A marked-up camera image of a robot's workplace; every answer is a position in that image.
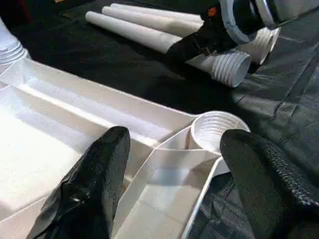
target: white ribbed hose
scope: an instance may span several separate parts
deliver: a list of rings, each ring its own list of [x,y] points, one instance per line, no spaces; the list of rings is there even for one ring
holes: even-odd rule
[[[86,20],[112,31],[141,45],[166,54],[181,37],[150,29],[127,21],[115,19],[95,12],[86,13]],[[246,53],[230,51],[221,55],[200,55],[187,64],[209,73],[212,78],[229,87],[237,87],[244,79],[250,66]]]

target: cardboard tube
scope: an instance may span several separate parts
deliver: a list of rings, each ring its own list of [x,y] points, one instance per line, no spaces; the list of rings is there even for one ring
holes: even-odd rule
[[[201,23],[178,20],[171,17],[157,16],[147,13],[129,11],[117,7],[106,6],[102,13],[117,19],[149,27],[158,31],[163,31],[172,35],[186,37],[196,32]]]
[[[199,15],[196,15],[196,14],[177,12],[177,11],[167,11],[167,10],[147,8],[147,7],[141,7],[141,6],[131,6],[131,5],[125,5],[125,4],[118,4],[118,3],[113,3],[111,4],[110,7],[121,8],[121,9],[129,10],[132,12],[148,13],[148,14],[157,15],[157,16],[173,17],[183,21],[191,21],[191,22],[197,22],[197,23],[203,24],[203,20],[200,18]]]
[[[166,54],[174,43],[181,40],[181,37],[178,36],[95,12],[86,13],[85,18],[92,24],[163,54]],[[248,54],[242,52],[230,51],[215,56],[210,55],[205,57],[199,55],[187,61],[187,64],[209,73],[214,80],[220,83],[229,87],[237,87],[248,72],[250,57]]]

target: white pipe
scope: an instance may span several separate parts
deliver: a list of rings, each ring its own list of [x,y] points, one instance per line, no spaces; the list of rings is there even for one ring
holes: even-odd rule
[[[253,62],[261,65],[266,60],[273,44],[273,31],[263,28],[257,32],[256,38],[252,42],[239,45],[238,49],[248,53]]]
[[[28,50],[11,34],[0,17],[0,74],[25,57],[29,57]]]
[[[278,37],[279,37],[280,31],[281,31],[281,27],[278,27],[277,29],[272,30],[272,34],[273,34],[273,43],[272,43],[272,46],[271,46],[270,52],[272,52],[272,51],[274,50],[274,48],[275,48],[275,45],[276,45],[276,42],[277,42],[277,40],[278,40]]]
[[[125,10],[129,10],[130,12],[142,12],[142,13],[149,13],[154,14],[157,16],[165,16],[165,17],[172,17],[176,19],[181,19],[184,21],[193,21],[200,23],[201,25],[197,28],[197,30],[202,26],[203,21],[200,19],[199,15],[191,14],[192,17],[189,17],[189,13],[183,13],[183,12],[173,12],[173,11],[165,11],[165,10],[158,10],[153,8],[147,8],[147,7],[136,7],[136,6],[130,6],[130,5],[124,5],[124,4],[112,4],[111,8],[121,8]],[[175,30],[175,35],[185,37],[183,34],[178,34],[178,31]],[[280,33],[280,28],[277,28],[275,30],[269,30],[267,28],[263,28],[257,32],[256,39],[252,42],[246,44],[246,45],[240,45],[238,49],[240,51],[246,52],[251,55],[252,61],[257,64],[262,64],[266,60],[266,57],[268,54],[274,49],[278,36]]]
[[[177,11],[167,11],[155,8],[147,8],[141,6],[131,6],[125,4],[118,4],[113,3],[110,7],[121,8],[129,11],[141,12],[141,13],[148,13],[157,16],[165,16],[165,17],[173,17],[176,19],[184,20],[184,21],[192,21],[203,24],[203,20],[200,18],[199,15],[184,13],[184,12],[177,12]]]
[[[117,19],[163,31],[172,35],[186,37],[202,26],[201,23],[182,21],[171,17],[157,16],[147,13],[129,11],[117,7],[106,6],[102,13]]]
[[[115,19],[95,12],[87,12],[88,22],[112,31],[141,45],[166,54],[181,37],[150,29],[134,23]],[[217,56],[200,55],[187,64],[209,73],[213,79],[230,87],[238,86],[250,66],[250,57],[242,52],[231,51]]]

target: white plastic surface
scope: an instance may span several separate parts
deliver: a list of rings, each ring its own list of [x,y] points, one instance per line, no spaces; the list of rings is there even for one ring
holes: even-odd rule
[[[92,24],[164,54],[175,42],[181,40],[181,37],[175,35],[95,12],[86,13],[86,19]],[[187,61],[187,64],[207,72],[220,83],[237,87],[248,72],[250,57],[246,53],[229,51],[221,55],[199,55]]]
[[[197,116],[28,59],[0,75],[0,116],[0,239],[25,239],[44,198],[113,125],[131,134],[113,238],[187,235],[212,177],[229,172],[219,153],[189,149]]]
[[[212,111],[199,116],[191,126],[193,147],[203,148],[209,152],[220,154],[220,140],[228,129],[243,129],[248,126],[240,118],[227,112]]]
[[[201,23],[183,21],[175,18],[157,16],[147,13],[140,13],[117,7],[106,6],[102,9],[102,13],[110,17],[114,17],[180,37],[186,37],[196,32],[202,26]]]
[[[113,3],[111,4],[110,7],[121,8],[121,9],[129,10],[129,11],[133,11],[133,12],[134,11],[141,12],[141,13],[147,13],[147,14],[152,14],[157,16],[172,17],[175,19],[183,20],[183,21],[191,21],[191,22],[197,22],[197,23],[203,24],[203,21],[200,18],[200,16],[196,14],[167,11],[167,10],[140,7],[140,6],[131,6],[131,5],[125,5],[125,4],[118,4],[118,3]]]

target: black cloth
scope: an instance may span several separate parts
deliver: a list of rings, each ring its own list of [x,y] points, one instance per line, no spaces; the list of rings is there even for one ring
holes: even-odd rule
[[[197,69],[167,61],[153,50],[86,23],[87,11],[101,12],[111,2],[96,0],[15,34],[32,58],[44,64],[189,113],[221,110],[239,116],[319,186],[319,12],[284,26],[267,61],[252,67],[238,88],[229,89]],[[116,2],[195,13],[212,4]],[[201,211],[209,212],[203,222],[208,237],[203,238],[251,237],[231,176],[221,178],[212,181],[202,205]]]

